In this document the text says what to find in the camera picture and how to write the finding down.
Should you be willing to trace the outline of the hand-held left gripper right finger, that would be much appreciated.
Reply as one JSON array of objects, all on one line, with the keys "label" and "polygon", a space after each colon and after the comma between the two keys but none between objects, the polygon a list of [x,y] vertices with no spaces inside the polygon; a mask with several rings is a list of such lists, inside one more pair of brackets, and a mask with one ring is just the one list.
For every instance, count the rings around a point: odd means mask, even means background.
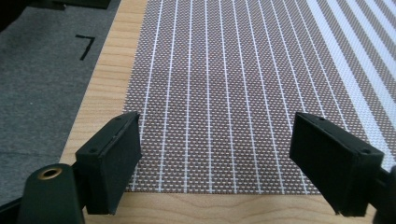
[{"label": "hand-held left gripper right finger", "polygon": [[365,215],[369,183],[381,169],[382,151],[324,118],[298,112],[290,158],[335,213],[345,217]]}]

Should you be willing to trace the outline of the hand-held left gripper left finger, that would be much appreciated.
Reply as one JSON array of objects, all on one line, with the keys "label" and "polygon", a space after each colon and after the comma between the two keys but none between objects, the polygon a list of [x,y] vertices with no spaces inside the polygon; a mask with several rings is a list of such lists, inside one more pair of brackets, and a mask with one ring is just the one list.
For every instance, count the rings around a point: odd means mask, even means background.
[{"label": "hand-held left gripper left finger", "polygon": [[76,153],[78,173],[88,179],[86,207],[90,215],[114,215],[142,158],[139,114],[111,119]]}]

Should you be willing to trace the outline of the brown white striped woven placemat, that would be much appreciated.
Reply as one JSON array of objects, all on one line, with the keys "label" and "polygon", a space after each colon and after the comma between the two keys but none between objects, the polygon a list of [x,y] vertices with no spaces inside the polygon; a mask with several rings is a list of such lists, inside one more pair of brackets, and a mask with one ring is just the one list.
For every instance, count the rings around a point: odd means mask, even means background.
[{"label": "brown white striped woven placemat", "polygon": [[310,113],[396,165],[396,0],[148,0],[124,105],[131,191],[312,194],[290,159]]}]

